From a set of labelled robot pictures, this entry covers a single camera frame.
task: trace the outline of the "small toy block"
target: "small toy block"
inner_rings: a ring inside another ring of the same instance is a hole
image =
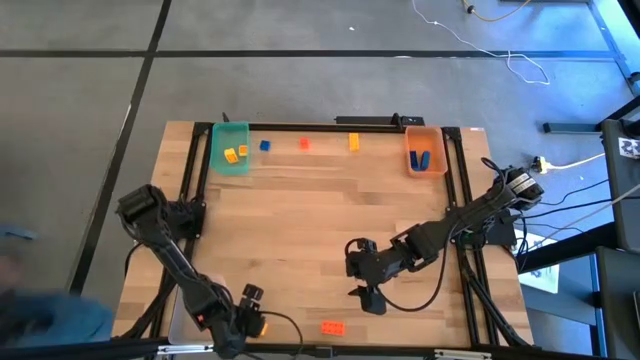
[[[236,155],[236,151],[233,148],[225,149],[224,157],[227,158],[229,164],[235,164],[238,162],[238,155]]]
[[[418,153],[415,151],[409,151],[409,159],[411,160],[411,169],[413,171],[420,171],[420,164],[418,164]]]
[[[269,151],[269,149],[271,149],[271,141],[260,141],[260,151]]]
[[[240,155],[240,156],[249,155],[249,147],[247,145],[240,145],[238,147],[238,155]]]
[[[344,336],[344,323],[338,321],[323,321],[322,333],[325,335]]]
[[[309,150],[309,138],[300,138],[300,150]]]
[[[360,150],[360,137],[358,133],[350,133],[349,134],[349,151],[358,151]]]
[[[425,151],[422,153],[422,160],[420,161],[420,170],[424,171],[429,168],[429,160],[431,160],[431,153]]]

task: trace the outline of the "wooden table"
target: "wooden table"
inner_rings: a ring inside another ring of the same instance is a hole
[[[192,128],[192,122],[166,126],[151,182],[168,199],[177,198]],[[489,156],[489,148],[483,129],[461,131],[475,198],[485,193],[494,177],[480,162],[480,157]],[[301,136],[310,139],[308,152],[299,150]],[[263,139],[272,143],[268,153],[257,151]],[[262,287],[262,309],[291,316],[301,327],[305,344],[470,345],[454,248],[449,249],[440,294],[424,311],[403,313],[389,307],[384,316],[371,315],[360,309],[357,297],[347,295],[357,284],[345,275],[343,249],[348,240],[367,237],[384,249],[396,233],[444,216],[448,204],[444,177],[407,176],[403,135],[360,134],[360,151],[351,153],[346,133],[252,131],[250,146],[248,176],[209,171],[206,223],[193,259],[199,272],[222,276],[236,301],[246,283]],[[452,145],[450,149],[454,179],[459,179]],[[459,180],[456,185],[458,203],[463,203]],[[486,247],[484,254],[493,300],[520,336],[532,342],[512,257],[496,246]],[[383,291],[403,306],[424,303],[435,287],[441,259],[418,273],[402,273],[384,284]],[[148,249],[134,254],[114,335],[128,330],[149,305],[161,269]],[[166,309],[164,335],[172,304],[173,300]],[[477,300],[476,313],[486,342]],[[289,323],[279,318],[267,320],[267,334],[251,341],[297,343]],[[322,335],[320,323],[325,320],[344,322],[346,335]],[[185,331],[194,343],[210,342],[208,332],[199,333],[191,326]]]

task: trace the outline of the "orange bin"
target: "orange bin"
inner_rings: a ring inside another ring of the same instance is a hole
[[[442,140],[442,130],[439,127],[429,126],[407,126],[404,133],[404,143],[406,146],[407,168],[409,175],[415,177],[442,176],[447,172],[447,158],[444,154],[444,141]],[[411,158],[409,153],[415,151],[418,154],[418,162],[425,151],[431,153],[429,167],[425,171],[415,171],[411,168]]]

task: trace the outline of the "white cable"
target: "white cable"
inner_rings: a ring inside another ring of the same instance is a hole
[[[564,170],[564,169],[572,168],[574,166],[582,165],[582,164],[587,163],[587,162],[589,162],[591,160],[595,160],[595,159],[597,159],[597,158],[599,158],[601,156],[604,156],[604,153],[598,154],[596,156],[592,156],[592,157],[590,157],[588,159],[584,159],[584,160],[580,160],[578,162],[574,162],[573,164],[562,165],[562,166],[556,166],[556,165],[553,165],[553,164],[549,163],[549,169]]]
[[[449,29],[446,25],[441,24],[437,21],[429,21],[427,20],[427,18],[422,15],[422,13],[420,11],[418,11],[418,8],[416,7],[416,0],[411,0],[411,3],[413,4],[413,11],[416,12],[416,14],[420,15],[420,17],[422,18],[422,20],[424,20],[424,22],[426,22],[427,24],[431,24],[431,25],[436,25],[436,26],[440,26],[444,29],[446,29],[447,31],[449,31],[453,36],[455,36],[456,39],[458,39],[458,41],[460,41],[463,44],[469,45],[472,48],[481,51],[487,55],[493,56],[495,58],[507,58],[507,68],[509,68],[509,71],[511,71],[512,73],[516,74],[522,81],[524,81],[527,84],[541,84],[541,85],[549,85],[551,84],[551,82],[549,81],[549,77],[547,76],[547,73],[544,71],[544,69],[542,68],[542,66],[540,66],[538,63],[536,63],[535,61],[529,59],[526,55],[524,54],[512,54],[511,51],[507,51],[508,55],[496,55],[490,51],[484,50],[484,49],[480,49],[479,47],[475,46],[474,44],[462,40],[458,34],[456,34],[453,30]],[[525,60],[527,60],[528,62],[530,62],[531,64],[533,64],[535,67],[537,67],[540,72],[542,73],[542,75],[544,76],[544,81],[540,81],[540,80],[527,80],[524,76],[522,76],[522,74],[520,74],[519,72],[513,70],[511,68],[511,58],[512,57],[521,57],[524,58]]]
[[[559,233],[560,231],[565,230],[565,229],[567,229],[567,228],[570,228],[570,227],[572,227],[574,224],[579,223],[580,221],[582,221],[582,220],[584,220],[584,219],[586,219],[586,218],[588,218],[588,217],[591,217],[591,216],[593,216],[593,215],[595,215],[595,214],[599,213],[600,211],[602,211],[602,210],[604,210],[604,209],[608,208],[609,206],[614,205],[615,203],[619,202],[620,200],[622,200],[622,199],[626,198],[627,196],[629,196],[629,195],[633,194],[633,192],[635,192],[635,191],[636,191],[636,190],[638,190],[638,189],[640,189],[640,184],[638,184],[638,185],[634,186],[633,188],[631,188],[631,190],[629,190],[629,191],[627,191],[626,193],[624,193],[624,194],[622,194],[622,195],[618,196],[616,199],[609,201],[609,202],[608,202],[608,203],[606,203],[605,205],[603,205],[603,206],[599,207],[598,209],[596,209],[596,210],[594,210],[594,211],[590,212],[589,214],[587,214],[587,215],[585,215],[585,216],[581,217],[580,219],[578,219],[578,220],[576,220],[576,221],[572,221],[572,222],[570,222],[569,224],[567,224],[567,225],[565,225],[565,226],[561,226],[558,230],[554,231],[551,235],[549,235],[549,236],[547,236],[546,238],[542,239],[542,241],[545,241],[545,240],[547,240],[547,239],[550,239],[550,238],[552,238],[555,234]]]

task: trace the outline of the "concrete floor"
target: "concrete floor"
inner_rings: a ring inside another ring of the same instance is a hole
[[[584,4],[533,4],[486,24],[468,16],[457,1],[416,3],[427,18],[491,50],[607,50]],[[160,5],[159,0],[4,0],[0,48],[145,49]],[[484,0],[477,8],[500,14],[515,6]],[[598,6],[617,4],[602,0]],[[408,0],[176,1],[160,48],[468,50],[445,30],[424,24]],[[616,63],[539,62],[550,86],[521,82],[498,59],[156,59],[112,203],[149,181],[167,121],[218,121],[223,111],[235,120],[265,122],[330,122],[336,115],[398,112],[435,125],[485,127],[493,158],[501,165],[526,165],[533,155],[563,164],[602,152],[598,137],[543,135],[540,128],[546,121],[597,122],[630,100]],[[0,59],[0,219],[40,234],[33,243],[10,239],[2,244],[22,257],[24,287],[67,285],[141,63]],[[514,67],[528,77],[539,76],[525,62],[515,61]],[[556,201],[606,177],[599,159],[539,181],[545,200]],[[606,196],[601,187],[575,195],[567,205]],[[113,210],[83,294],[115,309],[131,240]],[[539,206],[532,212],[544,210]],[[540,222],[559,226],[584,211]],[[610,212],[603,212],[579,227],[611,219]]]

